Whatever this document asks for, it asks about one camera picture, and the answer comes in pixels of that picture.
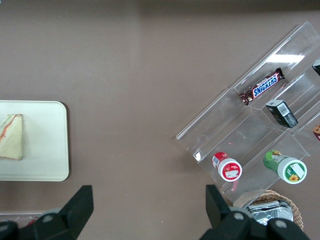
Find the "snickers bar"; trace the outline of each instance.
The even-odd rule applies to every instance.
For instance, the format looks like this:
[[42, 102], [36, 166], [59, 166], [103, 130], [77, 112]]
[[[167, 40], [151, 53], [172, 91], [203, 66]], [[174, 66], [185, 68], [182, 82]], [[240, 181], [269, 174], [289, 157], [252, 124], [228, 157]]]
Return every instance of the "snickers bar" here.
[[278, 67], [272, 74], [264, 77], [262, 80], [252, 86], [248, 91], [239, 94], [239, 96], [244, 104], [248, 105], [255, 98], [263, 94], [265, 91], [267, 91], [269, 88], [271, 88], [273, 85], [284, 78], [285, 76], [283, 75], [281, 68]]

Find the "green label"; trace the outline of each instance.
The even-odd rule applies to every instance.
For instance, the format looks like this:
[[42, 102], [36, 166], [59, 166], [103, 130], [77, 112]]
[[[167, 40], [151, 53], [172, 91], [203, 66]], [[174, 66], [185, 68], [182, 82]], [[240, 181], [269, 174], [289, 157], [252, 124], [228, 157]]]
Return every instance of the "green label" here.
[[298, 182], [305, 174], [305, 167], [300, 163], [293, 163], [285, 170], [285, 178], [290, 182]]
[[279, 163], [284, 160], [289, 158], [288, 156], [282, 156], [279, 151], [272, 150], [268, 151], [263, 159], [263, 163], [267, 169], [270, 169], [274, 171], [276, 174], [278, 174], [278, 166]]

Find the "black item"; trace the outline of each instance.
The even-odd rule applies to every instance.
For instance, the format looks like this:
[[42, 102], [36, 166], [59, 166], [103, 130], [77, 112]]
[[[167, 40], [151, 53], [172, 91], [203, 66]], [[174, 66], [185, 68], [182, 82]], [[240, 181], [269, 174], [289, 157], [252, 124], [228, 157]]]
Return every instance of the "black item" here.
[[284, 100], [271, 100], [266, 107], [281, 126], [292, 129], [298, 124], [298, 120]]
[[231, 211], [215, 185], [207, 185], [205, 207], [212, 229], [200, 240], [310, 240], [293, 222], [274, 218], [267, 226], [245, 213]]
[[312, 65], [315, 72], [320, 76], [320, 58]]
[[0, 222], [0, 240], [75, 240], [94, 211], [91, 185], [82, 186], [59, 213], [48, 213], [18, 229], [15, 222]]

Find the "small jar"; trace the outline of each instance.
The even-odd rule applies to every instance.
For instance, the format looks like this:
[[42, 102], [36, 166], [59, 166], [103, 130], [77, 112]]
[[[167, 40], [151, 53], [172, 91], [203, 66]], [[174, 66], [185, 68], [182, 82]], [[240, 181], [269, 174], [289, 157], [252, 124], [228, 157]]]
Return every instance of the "small jar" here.
[[242, 167], [235, 159], [225, 152], [217, 152], [212, 158], [213, 166], [219, 175], [227, 182], [234, 182], [241, 177]]
[[268, 151], [263, 159], [267, 169], [274, 171], [288, 184], [301, 183], [307, 176], [307, 166], [300, 160], [281, 155], [279, 151]]

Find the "sandwich slice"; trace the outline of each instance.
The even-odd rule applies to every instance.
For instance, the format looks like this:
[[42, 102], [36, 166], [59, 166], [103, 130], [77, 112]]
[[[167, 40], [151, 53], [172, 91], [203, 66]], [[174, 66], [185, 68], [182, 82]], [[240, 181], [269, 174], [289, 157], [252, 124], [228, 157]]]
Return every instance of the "sandwich slice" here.
[[22, 159], [22, 114], [7, 115], [0, 122], [0, 158]]

